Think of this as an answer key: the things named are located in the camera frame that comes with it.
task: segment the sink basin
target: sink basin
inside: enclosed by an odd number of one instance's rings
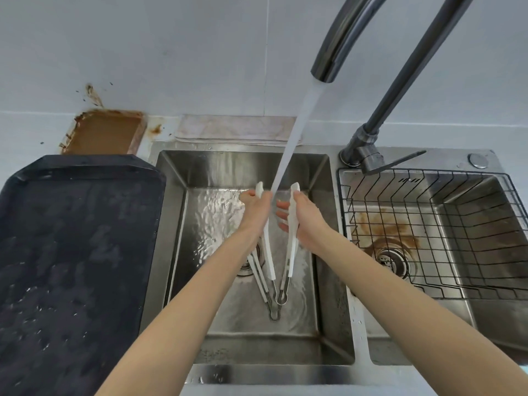
[[[341,169],[339,178],[351,241],[528,362],[528,226],[506,175]],[[368,312],[365,324],[374,364],[411,364]]]
[[[167,299],[173,298],[203,262],[238,227],[241,190],[263,180],[269,188],[280,153],[167,151],[157,167],[178,193],[171,211],[179,222]],[[277,197],[289,199],[289,186],[300,188],[337,229],[332,172],[328,157],[295,154]],[[270,242],[278,280],[286,258],[287,234],[270,216]],[[266,261],[261,256],[263,272]],[[344,284],[308,250],[296,256],[289,298],[281,319],[273,322],[247,265],[235,278],[203,342],[196,364],[352,364],[354,346]]]
[[[277,197],[287,199],[289,186],[299,182],[330,226],[528,372],[528,224],[493,152],[428,149],[399,169],[365,177],[344,167],[340,149],[298,146]],[[417,151],[379,150],[390,161]],[[149,162],[165,173],[167,186],[140,330],[237,228],[240,191],[260,180],[270,187],[281,153],[271,146],[153,143]],[[469,153],[481,153],[488,167],[475,172]],[[287,235],[276,223],[270,216],[280,283]],[[187,382],[397,385],[431,392],[360,300],[302,248],[276,323],[251,270],[242,266]]]

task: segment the forearm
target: forearm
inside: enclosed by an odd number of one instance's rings
[[[477,330],[377,264],[339,233],[319,255],[439,395],[521,394],[528,376]]]
[[[254,231],[229,237],[134,342],[97,395],[153,390],[157,395],[179,394],[216,311],[257,239]]]

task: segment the countertop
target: countertop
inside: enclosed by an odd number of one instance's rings
[[[72,125],[73,114],[26,114],[0,113],[0,183],[17,170],[35,159],[58,152],[58,144]],[[163,124],[162,133],[152,136],[149,128]],[[150,146],[156,140],[170,140],[175,136],[180,123],[179,117],[155,117],[149,120],[145,137],[138,155],[149,155]],[[356,122],[311,121],[302,138],[303,144],[344,145]],[[528,128],[496,126],[420,125],[388,123],[381,129],[378,146],[398,147],[440,147],[493,150],[510,174],[521,199],[528,203]],[[423,383],[419,389],[395,386],[229,386],[189,384],[184,387],[185,395],[233,395],[257,393],[262,395],[433,395],[434,392]]]

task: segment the water stream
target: water stream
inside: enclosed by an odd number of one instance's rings
[[[297,116],[297,119],[295,119],[294,127],[291,130],[291,134],[288,138],[288,142],[286,143],[284,153],[282,154],[282,158],[280,159],[281,163],[279,164],[279,168],[277,169],[277,173],[275,174],[273,185],[271,186],[271,192],[273,194],[275,194],[279,189],[281,179],[284,176],[284,172],[286,172],[286,168],[288,167],[290,159],[292,159],[295,147],[299,143],[304,127],[308,122],[308,118],[310,118],[310,115],[312,114],[312,111],[315,108],[319,97],[321,97],[322,93],[326,89],[326,83],[318,81],[311,75],[310,78],[312,79],[312,84],[310,86],[310,89],[306,93],[304,100],[302,101],[299,115]]]

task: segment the sink drain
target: sink drain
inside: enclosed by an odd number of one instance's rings
[[[257,243],[257,255],[259,256],[259,264],[260,266],[264,265],[264,259],[262,258],[262,250],[260,248],[260,243]],[[249,263],[246,262],[242,264],[240,271],[238,271],[238,274],[236,274],[239,277],[248,277],[249,275],[253,275],[253,271],[251,271],[251,266]]]
[[[406,254],[401,249],[387,247],[380,249],[375,255],[376,261],[382,266],[390,269],[400,278],[406,279],[409,277],[409,260]]]

